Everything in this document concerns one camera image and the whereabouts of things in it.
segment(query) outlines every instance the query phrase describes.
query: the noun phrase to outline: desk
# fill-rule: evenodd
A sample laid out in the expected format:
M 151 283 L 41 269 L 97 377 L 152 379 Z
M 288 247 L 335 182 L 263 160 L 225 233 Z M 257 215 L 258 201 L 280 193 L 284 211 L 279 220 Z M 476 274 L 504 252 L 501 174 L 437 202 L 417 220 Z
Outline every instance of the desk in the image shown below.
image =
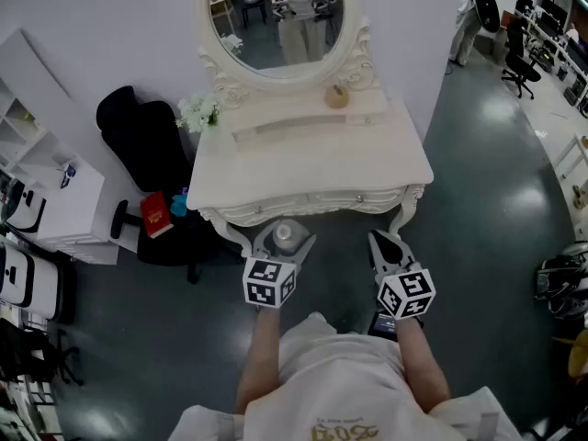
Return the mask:
M 281 216 L 339 209 L 380 214 L 400 204 L 390 224 L 390 233 L 398 234 L 433 181 L 404 103 L 390 102 L 388 115 L 367 126 L 316 122 L 282 126 L 236 145 L 229 145 L 231 133 L 222 127 L 205 130 L 188 208 L 240 244 L 243 256 L 251 256 L 252 245 L 231 224 L 252 227 Z
M 574 62 L 570 55 L 566 52 L 565 48 L 562 48 L 558 42 L 556 42 L 554 39 L 552 39 L 543 29 L 541 29 L 536 23 L 535 21 L 533 21 L 531 18 L 523 15 L 521 12 L 519 12 L 518 10 L 515 10 L 514 12 L 516 15 L 518 15 L 519 17 L 522 17 L 525 19 L 525 21 L 528 23 L 527 25 L 527 31 L 533 27 L 535 29 L 535 31 L 537 33 L 539 33 L 539 36 L 541 36 L 541 38 L 543 40 L 548 40 L 551 44 L 553 44 L 556 47 L 556 51 L 555 51 L 555 56 L 554 59 L 556 62 L 558 62 L 558 56 L 561 54 L 563 55 L 564 59 L 568 62 L 568 64 L 570 65 L 570 67 L 574 70 L 575 73 L 577 73 L 581 78 L 584 79 L 584 89 L 582 91 L 582 94 L 580 96 L 578 96 L 578 100 L 575 103 L 575 107 L 578 107 L 578 105 L 580 105 L 580 102 L 584 99 L 584 97 L 586 96 L 586 94 L 588 93 L 588 75 L 586 73 L 584 73 L 580 67 L 578 67 L 578 64 L 576 62 Z
M 220 5 L 220 6 L 224 7 L 224 11 L 214 13 L 212 11 L 212 8 L 215 5 Z M 215 19 L 218 17 L 227 17 L 227 19 L 229 20 L 229 24 L 231 25 L 232 34 L 237 34 L 235 32 L 235 26 L 232 24 L 232 18 L 231 18 L 231 15 L 234 15 L 234 12 L 235 12 L 235 9 L 232 6 L 231 0 L 210 0 L 210 13 L 212 14 L 212 19 Z

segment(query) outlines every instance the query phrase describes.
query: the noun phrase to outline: black office chair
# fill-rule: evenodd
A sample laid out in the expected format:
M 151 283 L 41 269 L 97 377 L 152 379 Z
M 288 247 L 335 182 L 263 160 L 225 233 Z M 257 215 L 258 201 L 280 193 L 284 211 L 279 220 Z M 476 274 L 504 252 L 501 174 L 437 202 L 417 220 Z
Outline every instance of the black office chair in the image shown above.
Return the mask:
M 506 28 L 508 34 L 508 45 L 510 51 L 506 54 L 506 65 L 512 70 L 503 70 L 503 74 L 508 74 L 507 77 L 502 77 L 501 80 L 515 82 L 518 86 L 518 97 L 523 96 L 521 88 L 524 88 L 531 94 L 531 99 L 535 98 L 533 92 L 526 86 L 526 81 L 538 82 L 541 80 L 541 75 L 533 66 L 537 62 L 531 57 L 531 63 L 525 61 L 525 49 L 523 44 L 523 26 L 521 20 L 514 21 Z
M 67 373 L 78 386 L 84 385 L 74 376 L 66 362 L 66 358 L 72 353 L 78 354 L 79 349 L 72 346 L 63 351 L 64 335 L 64 330 L 58 331 L 55 347 L 41 330 L 30 327 L 25 330 L 6 319 L 0 319 L 0 379 L 17 382 L 18 376 L 28 375 L 36 382 L 51 382 L 59 371 L 66 384 L 70 382 L 65 377 Z M 32 355 L 35 350 L 42 352 L 43 359 Z
M 140 104 L 132 86 L 123 86 L 102 100 L 96 110 L 96 122 L 102 139 L 124 163 L 136 185 L 145 193 L 162 191 L 170 208 L 172 196 L 188 187 L 192 176 L 174 111 L 164 101 Z M 143 263 L 188 265 L 187 280 L 196 284 L 198 264 L 226 247 L 210 223 L 193 210 L 185 217 L 170 214 L 174 227 L 150 238 L 142 218 L 127 213 L 128 204 L 128 201 L 119 203 L 110 236 L 118 239 L 125 224 L 140 227 L 137 257 Z

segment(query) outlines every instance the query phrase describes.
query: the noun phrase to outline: white vanity table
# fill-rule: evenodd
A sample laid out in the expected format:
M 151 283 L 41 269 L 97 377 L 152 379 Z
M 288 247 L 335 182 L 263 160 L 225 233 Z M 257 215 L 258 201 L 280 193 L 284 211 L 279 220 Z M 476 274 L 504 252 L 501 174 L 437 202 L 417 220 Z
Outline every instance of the white vanity table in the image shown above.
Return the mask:
M 197 0 L 197 14 L 203 6 Z M 210 21 L 200 19 L 200 57 L 223 112 L 219 126 L 200 138 L 187 206 L 239 243 L 243 256 L 252 245 L 231 224 L 339 209 L 380 214 L 401 204 L 390 225 L 398 233 L 433 172 L 406 106 L 379 88 L 357 0 L 345 0 L 339 41 L 320 69 L 293 78 L 271 78 L 235 61 Z M 349 90 L 347 107 L 324 104 L 324 88 L 333 84 Z

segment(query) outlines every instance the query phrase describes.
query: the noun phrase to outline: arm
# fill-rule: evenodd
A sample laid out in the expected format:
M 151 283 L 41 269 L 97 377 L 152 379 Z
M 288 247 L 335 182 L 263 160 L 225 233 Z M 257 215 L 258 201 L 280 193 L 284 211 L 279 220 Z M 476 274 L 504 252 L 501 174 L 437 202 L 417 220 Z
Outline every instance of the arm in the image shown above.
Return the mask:
M 279 309 L 263 308 L 257 315 L 249 354 L 237 389 L 237 414 L 245 414 L 249 402 L 279 387 L 278 350 Z
M 445 376 L 416 319 L 397 321 L 396 334 L 408 385 L 423 412 L 429 413 L 451 398 Z

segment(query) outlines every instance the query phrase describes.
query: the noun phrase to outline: person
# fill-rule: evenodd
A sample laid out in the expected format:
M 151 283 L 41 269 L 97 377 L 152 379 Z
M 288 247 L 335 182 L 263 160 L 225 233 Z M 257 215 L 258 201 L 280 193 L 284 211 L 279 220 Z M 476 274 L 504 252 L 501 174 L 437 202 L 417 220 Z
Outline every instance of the person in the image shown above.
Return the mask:
M 481 29 L 474 0 L 459 0 L 456 33 L 451 42 L 449 60 L 464 66 L 468 62 L 474 39 Z
M 576 29 L 575 23 L 571 23 L 571 28 L 566 33 L 566 36 L 568 37 L 568 40 L 573 40 L 575 43 L 580 42 L 580 33 L 578 32 L 578 29 Z
M 288 0 L 296 13 L 278 23 L 282 53 L 287 65 L 317 62 L 324 57 L 326 21 L 315 21 L 312 0 Z
M 451 399 L 415 318 L 395 343 L 337 334 L 315 312 L 280 340 L 279 313 L 258 313 L 236 414 L 191 407 L 170 441 L 521 439 L 489 389 Z

